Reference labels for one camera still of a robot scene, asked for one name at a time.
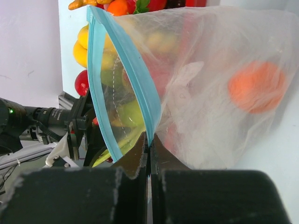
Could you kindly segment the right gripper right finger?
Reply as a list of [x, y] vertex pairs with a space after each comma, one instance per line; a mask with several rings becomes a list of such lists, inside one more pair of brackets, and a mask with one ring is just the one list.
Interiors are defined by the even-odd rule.
[[192, 170], [158, 137], [150, 145], [155, 224], [288, 224], [274, 182], [257, 170]]

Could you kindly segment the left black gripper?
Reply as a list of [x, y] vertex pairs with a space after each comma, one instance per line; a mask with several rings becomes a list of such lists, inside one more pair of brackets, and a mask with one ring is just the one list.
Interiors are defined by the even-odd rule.
[[96, 118], [90, 92], [77, 99], [70, 111], [67, 127], [67, 144], [70, 158], [79, 159], [79, 147], [85, 140], [86, 155], [84, 167], [92, 167], [105, 151], [105, 143], [99, 126], [93, 124]]

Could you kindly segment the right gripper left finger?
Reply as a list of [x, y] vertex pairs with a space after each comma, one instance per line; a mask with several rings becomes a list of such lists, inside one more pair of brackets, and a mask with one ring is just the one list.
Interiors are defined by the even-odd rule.
[[0, 207], [3, 224], [144, 224], [147, 137], [108, 168], [42, 168], [21, 173]]

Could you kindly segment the clear zip top bag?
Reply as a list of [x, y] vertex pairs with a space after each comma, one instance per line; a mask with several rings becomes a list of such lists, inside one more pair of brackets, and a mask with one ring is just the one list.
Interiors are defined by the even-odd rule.
[[[148, 142], [157, 135], [190, 168], [231, 168], [267, 134], [281, 102], [244, 111], [230, 99], [230, 78], [270, 62], [285, 73], [287, 92], [299, 71], [299, 18], [287, 11], [215, 6], [113, 16], [89, 7], [87, 19], [89, 90], [106, 148], [143, 128]], [[117, 57], [102, 70], [106, 34]], [[109, 112], [133, 100], [144, 125], [112, 126]]]

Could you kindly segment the orange fruit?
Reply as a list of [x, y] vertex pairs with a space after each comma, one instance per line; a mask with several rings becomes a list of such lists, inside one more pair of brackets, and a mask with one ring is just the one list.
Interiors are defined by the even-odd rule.
[[285, 73], [270, 62], [252, 62], [236, 72], [228, 82], [232, 102], [249, 113], [275, 109], [287, 89]]

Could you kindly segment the red apple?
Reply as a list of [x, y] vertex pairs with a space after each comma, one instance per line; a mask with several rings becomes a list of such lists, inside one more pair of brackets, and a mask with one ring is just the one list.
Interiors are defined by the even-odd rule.
[[75, 90], [79, 96], [85, 96], [89, 90], [88, 72], [83, 70], [80, 72], [74, 83]]

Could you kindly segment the green pear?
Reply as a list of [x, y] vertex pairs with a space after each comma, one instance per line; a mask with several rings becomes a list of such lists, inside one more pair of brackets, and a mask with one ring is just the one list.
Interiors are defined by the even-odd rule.
[[116, 106], [108, 114], [110, 124], [116, 127], [143, 126], [143, 116], [137, 100]]

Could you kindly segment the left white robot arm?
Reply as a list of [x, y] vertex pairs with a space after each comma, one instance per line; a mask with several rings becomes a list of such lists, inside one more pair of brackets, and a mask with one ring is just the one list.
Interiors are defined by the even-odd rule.
[[107, 149], [97, 125], [91, 94], [77, 99], [70, 110], [22, 106], [0, 100], [0, 154], [20, 151], [21, 141], [38, 141], [45, 145], [56, 143], [46, 159], [52, 167], [59, 161], [70, 167], [80, 158], [79, 148], [85, 143], [84, 166], [91, 167]]

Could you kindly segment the green celery stalk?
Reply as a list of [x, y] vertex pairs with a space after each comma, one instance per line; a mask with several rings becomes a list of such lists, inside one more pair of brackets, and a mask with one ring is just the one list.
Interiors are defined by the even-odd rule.
[[143, 132], [143, 128], [136, 128], [118, 143], [116, 140], [113, 140], [112, 143], [108, 144], [107, 149], [104, 149], [99, 156], [95, 156], [95, 161], [91, 162], [91, 167], [94, 168], [107, 161], [109, 158], [112, 159], [112, 162], [118, 161], [135, 146], [137, 140]]

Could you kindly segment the yellow banana bunch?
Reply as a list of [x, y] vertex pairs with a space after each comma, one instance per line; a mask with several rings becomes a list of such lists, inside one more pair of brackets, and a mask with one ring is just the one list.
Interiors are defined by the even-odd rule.
[[[87, 68], [87, 49], [88, 49], [88, 35], [89, 25], [82, 27], [78, 33], [77, 41], [73, 46], [73, 56], [76, 62], [84, 68]], [[108, 70], [112, 68], [112, 62], [117, 57], [117, 52], [114, 45], [111, 42], [110, 37], [106, 34], [103, 59], [102, 59], [102, 70]]]

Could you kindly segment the orange ginger root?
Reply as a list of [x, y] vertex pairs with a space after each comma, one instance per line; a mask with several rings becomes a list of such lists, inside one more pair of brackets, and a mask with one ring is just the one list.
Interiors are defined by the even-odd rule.
[[68, 5], [69, 10], [75, 10], [84, 6], [94, 6], [104, 9], [104, 5], [108, 5], [113, 0], [74, 0]]

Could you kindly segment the small orange tangerine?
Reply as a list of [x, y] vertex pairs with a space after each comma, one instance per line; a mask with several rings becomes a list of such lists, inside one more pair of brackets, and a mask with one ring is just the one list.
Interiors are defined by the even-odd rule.
[[126, 0], [113, 0], [107, 11], [114, 16], [128, 15], [128, 5]]

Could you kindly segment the red pomegranate with leaf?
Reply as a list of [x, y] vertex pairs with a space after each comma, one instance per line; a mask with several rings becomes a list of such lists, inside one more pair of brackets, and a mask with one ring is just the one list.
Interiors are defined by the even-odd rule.
[[163, 10], [167, 0], [128, 0], [128, 13], [140, 14]]

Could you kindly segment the red plastic tray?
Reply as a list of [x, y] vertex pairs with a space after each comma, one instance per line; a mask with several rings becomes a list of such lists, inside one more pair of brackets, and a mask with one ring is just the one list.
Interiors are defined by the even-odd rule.
[[205, 7], [207, 0], [185, 0], [186, 7]]

